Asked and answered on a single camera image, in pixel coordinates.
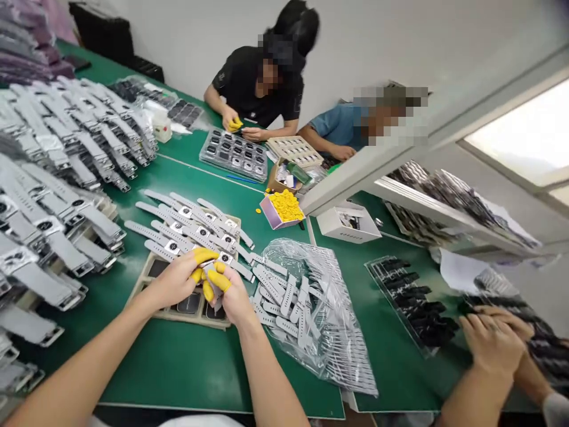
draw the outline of blue shirt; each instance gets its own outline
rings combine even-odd
[[[360,132],[354,133],[354,124],[361,121],[359,108],[354,104],[338,104],[333,109],[313,118],[310,125],[316,133],[336,145],[349,145],[356,151],[367,145]]]

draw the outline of window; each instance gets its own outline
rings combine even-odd
[[[569,215],[569,79],[458,144]]]

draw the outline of black t-shirt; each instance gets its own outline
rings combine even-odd
[[[266,128],[282,115],[283,120],[296,120],[301,112],[302,77],[295,82],[279,85],[263,98],[255,96],[255,84],[263,62],[258,47],[243,46],[234,50],[213,79],[212,85],[227,104],[245,118]]]

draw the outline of person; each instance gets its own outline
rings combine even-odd
[[[229,55],[204,93],[205,102],[221,114],[226,130],[237,131],[241,119],[266,128],[282,116],[284,127],[245,127],[243,137],[260,142],[296,134],[304,89],[301,72],[318,29],[318,13],[308,9],[305,1],[290,0],[276,25],[263,34],[261,46],[243,46]]]
[[[426,91],[426,88],[364,88],[367,96],[321,113],[298,135],[324,157],[345,162],[368,145],[370,137],[383,136],[385,128],[397,126],[398,118],[410,113],[411,107],[423,105]]]
[[[491,427],[515,383],[542,410],[548,427],[569,426],[569,400],[555,392],[541,373],[526,342],[535,331],[498,307],[475,307],[461,317],[472,367],[445,401],[437,427]]]
[[[150,320],[153,313],[177,304],[194,291],[201,277],[204,291],[214,283],[224,292],[223,308],[239,334],[257,426],[305,426],[308,419],[281,369],[268,338],[249,302],[239,274],[215,262],[205,275],[197,266],[219,254],[205,248],[176,258],[99,335],[74,354],[51,377],[34,390],[7,420],[6,427],[77,427],[87,425],[108,382]],[[214,304],[213,294],[208,296]],[[195,426],[191,417],[164,426]],[[200,416],[207,427],[239,425],[222,416]]]

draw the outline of white sleeve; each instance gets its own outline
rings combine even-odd
[[[243,427],[225,415],[188,415],[166,421],[160,427]]]
[[[547,427],[569,427],[569,400],[559,393],[545,399],[543,413]]]

